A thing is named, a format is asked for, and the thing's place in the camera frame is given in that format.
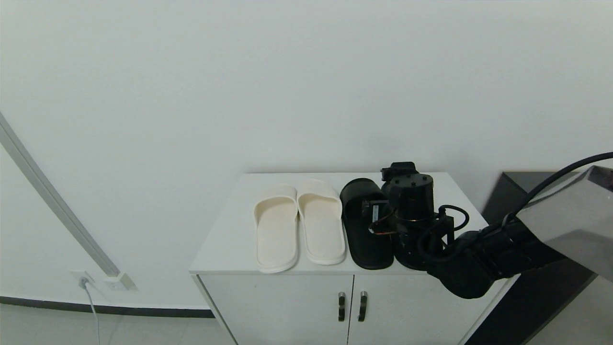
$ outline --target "white slipper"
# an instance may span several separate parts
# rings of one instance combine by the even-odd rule
[[[337,191],[324,181],[306,180],[298,187],[297,200],[307,257],[320,265],[342,262],[345,259],[343,204]]]
[[[253,208],[253,216],[260,272],[292,268],[298,261],[296,189],[287,184],[269,187]]]

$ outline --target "floor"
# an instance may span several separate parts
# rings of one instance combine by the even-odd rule
[[[232,345],[215,319],[101,314],[102,345]],[[96,345],[91,313],[0,304],[2,345]]]

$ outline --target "cabinet top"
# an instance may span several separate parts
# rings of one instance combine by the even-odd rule
[[[456,205],[468,212],[470,222],[458,231],[479,230],[487,226],[481,214],[471,204],[460,187],[446,172],[425,172],[434,178],[434,206],[442,204]],[[338,193],[351,180],[366,177],[383,185],[378,172],[322,172],[298,174],[244,174],[234,187],[217,221],[210,230],[200,251],[196,255],[189,272],[192,274],[260,274],[256,263],[256,229],[253,219],[253,207],[262,195],[262,191],[273,184],[286,183],[298,186],[306,179],[320,179],[332,185]],[[462,215],[449,210],[449,215],[462,221]],[[357,266],[347,246],[345,260],[337,265],[322,266],[309,261],[302,234],[302,222],[298,226],[299,258],[296,265],[279,274],[425,274],[402,266],[394,260],[386,269],[369,271]]]

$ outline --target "cabinet door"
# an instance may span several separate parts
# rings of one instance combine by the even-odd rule
[[[503,285],[498,281],[485,296],[465,300],[427,274],[356,276],[348,344],[458,344]],[[362,292],[366,308],[359,321]]]
[[[239,345],[347,343],[353,276],[200,276]],[[339,293],[346,295],[339,321]]]

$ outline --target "electrical socket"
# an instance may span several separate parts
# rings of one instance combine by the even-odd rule
[[[91,284],[95,283],[94,278],[92,278],[89,275],[89,273],[87,273],[87,271],[79,271],[77,269],[71,269],[69,272],[77,280],[77,282],[79,282],[81,277],[86,277],[87,280],[89,280],[89,283],[91,283]]]

